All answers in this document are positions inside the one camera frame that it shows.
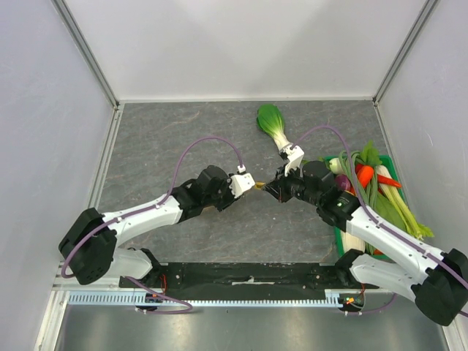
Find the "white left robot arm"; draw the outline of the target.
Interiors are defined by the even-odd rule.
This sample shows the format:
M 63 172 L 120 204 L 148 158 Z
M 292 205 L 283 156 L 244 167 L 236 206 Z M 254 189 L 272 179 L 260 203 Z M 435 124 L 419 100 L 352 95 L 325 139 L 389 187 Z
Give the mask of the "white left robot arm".
M 161 276 L 156 258 L 147 249 L 132 251 L 121 245 L 151 230 L 199 216 L 205 208 L 223 211 L 254 185 L 250 173 L 226 174 L 210 165 L 169 195 L 142 205 L 104 214 L 88 208 L 58 245 L 67 262 L 63 276 L 81 285 L 131 276 L 144 287 L 154 287 Z

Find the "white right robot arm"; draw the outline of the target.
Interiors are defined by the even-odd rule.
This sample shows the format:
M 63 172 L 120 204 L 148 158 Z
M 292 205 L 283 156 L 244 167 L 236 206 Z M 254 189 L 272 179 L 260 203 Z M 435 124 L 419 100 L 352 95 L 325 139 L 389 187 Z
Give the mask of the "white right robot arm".
M 353 249 L 335 269 L 342 287 L 371 284 L 415 303 L 433 322 L 449 326 L 467 305 L 467 256 L 457 249 L 444 252 L 425 244 L 383 219 L 369 206 L 337 187 L 321 161 L 301 170 L 280 167 L 262 189 L 280 203 L 292 198 L 314 205 L 325 223 L 364 240 L 388 258 L 376 260 Z

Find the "brown cardboard express box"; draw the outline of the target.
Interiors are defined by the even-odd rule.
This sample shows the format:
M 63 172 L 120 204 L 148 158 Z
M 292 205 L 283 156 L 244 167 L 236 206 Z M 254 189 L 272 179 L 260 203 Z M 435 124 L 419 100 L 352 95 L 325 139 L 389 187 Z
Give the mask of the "brown cardboard express box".
M 205 207 L 205 208 L 202 210 L 202 213 L 203 213 L 203 212 L 207 212 L 207 211 L 218 211 L 218 210 L 217 210 L 216 206 L 211 205 L 211 206 Z

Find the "yellow utility knife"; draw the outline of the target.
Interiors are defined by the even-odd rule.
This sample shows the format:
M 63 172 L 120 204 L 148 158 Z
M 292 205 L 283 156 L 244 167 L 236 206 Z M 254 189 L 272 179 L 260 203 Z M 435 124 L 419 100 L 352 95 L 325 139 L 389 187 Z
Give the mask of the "yellow utility knife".
M 266 185 L 267 185 L 266 182 L 256 182 L 254 187 L 255 189 L 258 189 L 258 190 L 264 190 Z

